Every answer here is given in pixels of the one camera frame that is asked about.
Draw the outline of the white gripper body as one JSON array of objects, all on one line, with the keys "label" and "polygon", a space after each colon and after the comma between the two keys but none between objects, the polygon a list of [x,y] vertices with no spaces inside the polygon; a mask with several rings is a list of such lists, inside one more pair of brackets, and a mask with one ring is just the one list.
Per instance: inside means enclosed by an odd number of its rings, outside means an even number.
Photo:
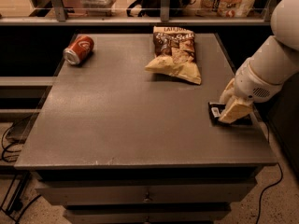
[{"label": "white gripper body", "polygon": [[235,96],[255,103],[269,101],[281,91],[281,85],[273,85],[262,80],[251,67],[251,58],[247,58],[235,73]]}]

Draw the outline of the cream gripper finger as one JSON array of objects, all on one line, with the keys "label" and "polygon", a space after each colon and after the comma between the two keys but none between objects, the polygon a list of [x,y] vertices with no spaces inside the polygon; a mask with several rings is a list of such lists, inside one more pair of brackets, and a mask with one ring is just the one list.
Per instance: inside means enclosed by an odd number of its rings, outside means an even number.
[{"label": "cream gripper finger", "polygon": [[242,97],[232,96],[224,110],[221,112],[219,121],[222,123],[231,124],[238,119],[244,118],[253,110],[252,101],[246,100]]},{"label": "cream gripper finger", "polygon": [[235,98],[235,80],[232,78],[227,86],[225,87],[224,91],[221,94],[220,102],[225,105],[231,105]]}]

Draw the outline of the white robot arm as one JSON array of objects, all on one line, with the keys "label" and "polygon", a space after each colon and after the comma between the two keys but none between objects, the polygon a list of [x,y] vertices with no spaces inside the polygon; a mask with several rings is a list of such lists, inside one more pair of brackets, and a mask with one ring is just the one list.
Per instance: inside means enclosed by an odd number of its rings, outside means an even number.
[{"label": "white robot arm", "polygon": [[270,25],[273,34],[242,63],[223,91],[220,122],[245,117],[254,103],[269,101],[299,71],[299,0],[281,0]]}]

